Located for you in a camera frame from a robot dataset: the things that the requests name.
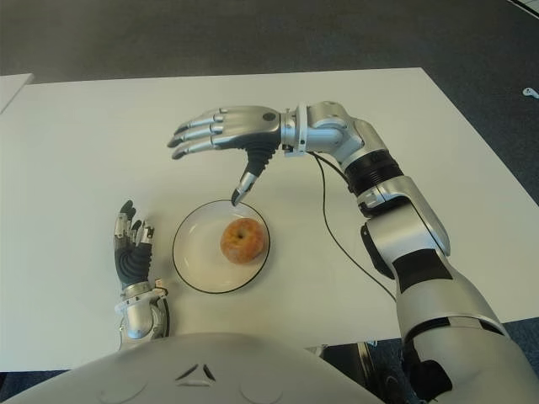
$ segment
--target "gray carpet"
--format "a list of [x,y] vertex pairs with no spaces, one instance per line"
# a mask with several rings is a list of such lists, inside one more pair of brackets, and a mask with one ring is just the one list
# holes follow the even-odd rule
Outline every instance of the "gray carpet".
[[[538,39],[505,0],[0,2],[0,72],[36,82],[421,66],[536,202]],[[537,371],[539,321],[508,329]],[[398,369],[397,351],[373,357]],[[47,376],[10,374],[0,399]]]

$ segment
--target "robotic hand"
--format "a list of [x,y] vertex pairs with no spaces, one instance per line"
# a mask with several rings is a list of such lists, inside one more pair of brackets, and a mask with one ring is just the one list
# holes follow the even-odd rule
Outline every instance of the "robotic hand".
[[441,402],[536,402],[539,384],[518,346],[473,284],[448,262],[445,228],[374,128],[331,101],[279,113],[231,107],[182,124],[173,158],[211,149],[247,150],[232,194],[237,204],[282,144],[285,154],[325,152],[348,179],[368,219],[363,243],[375,268],[397,281],[403,368],[420,398]]
[[141,221],[131,225],[135,213],[133,202],[128,200],[115,225],[116,272],[122,286],[122,302],[115,308],[123,316],[120,349],[168,336],[167,290],[160,279],[154,288],[148,282],[154,228]]

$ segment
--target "black cable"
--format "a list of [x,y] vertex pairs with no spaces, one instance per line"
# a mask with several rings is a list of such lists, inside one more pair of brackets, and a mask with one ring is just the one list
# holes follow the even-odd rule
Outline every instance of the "black cable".
[[325,159],[324,157],[322,157],[322,156],[320,156],[317,153],[314,153],[312,151],[309,151],[308,153],[311,156],[314,156],[315,158],[318,158],[318,159],[322,160],[323,162],[325,162],[326,164],[328,164],[338,175],[340,175],[340,177],[346,182],[346,185],[348,185],[348,179],[346,178],[346,176],[332,162],[330,162],[329,160]]
[[393,294],[389,291],[388,288],[386,288],[382,283],[380,283],[380,281],[378,279],[376,279],[374,276],[372,276],[371,274],[369,274],[361,265],[359,265],[351,256],[350,254],[348,254],[348,252],[343,248],[343,246],[340,245],[340,243],[337,241],[337,238],[335,238],[335,235],[334,233],[331,231],[331,229],[329,228],[329,224],[328,224],[328,217],[326,216],[326,174],[325,172],[323,171],[323,167],[322,167],[322,164],[320,163],[320,160],[323,160],[322,157],[320,157],[318,154],[315,154],[315,153],[310,153],[312,154],[312,156],[314,157],[314,159],[316,160],[318,166],[320,167],[320,173],[322,174],[322,190],[323,190],[323,193],[322,193],[322,214],[323,214],[323,221],[324,223],[326,224],[326,229],[328,229],[328,233],[329,235],[331,236],[331,238],[333,238],[335,244],[337,244],[337,246],[340,248],[340,250],[344,253],[344,255],[346,257],[349,258],[350,261],[352,261],[355,266],[359,269],[361,269],[361,271],[363,271],[363,273],[365,275],[367,275],[369,278],[371,278],[374,282],[376,282],[378,284],[378,286],[380,286],[382,289],[384,289],[384,291],[391,296],[391,298],[393,299],[393,301],[397,301],[395,299],[395,296],[393,296]]

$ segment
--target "plate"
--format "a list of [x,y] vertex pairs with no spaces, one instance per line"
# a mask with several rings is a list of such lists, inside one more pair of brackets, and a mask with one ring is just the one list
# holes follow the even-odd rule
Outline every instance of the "plate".
[[[263,227],[264,249],[251,262],[231,263],[221,252],[221,236],[236,219],[255,219]],[[241,288],[259,274],[270,253],[270,231],[264,218],[246,204],[216,200],[193,210],[179,225],[173,261],[179,277],[194,289],[226,293]]]

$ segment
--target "table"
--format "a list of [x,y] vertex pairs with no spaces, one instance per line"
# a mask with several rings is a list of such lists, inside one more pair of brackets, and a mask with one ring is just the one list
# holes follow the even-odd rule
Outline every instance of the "table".
[[[396,337],[392,301],[324,230],[311,157],[278,153],[245,200],[272,236],[253,282],[207,295],[173,269],[179,223],[228,198],[245,164],[242,151],[172,161],[165,144],[176,126],[216,106],[324,99],[376,127],[444,222],[451,263],[500,320],[537,316],[539,209],[419,68],[36,84],[0,121],[0,370],[67,369],[118,348],[112,231],[127,198],[157,228],[152,274],[170,290],[174,334],[260,332],[301,347]],[[364,219],[331,172],[328,218],[371,268]]]

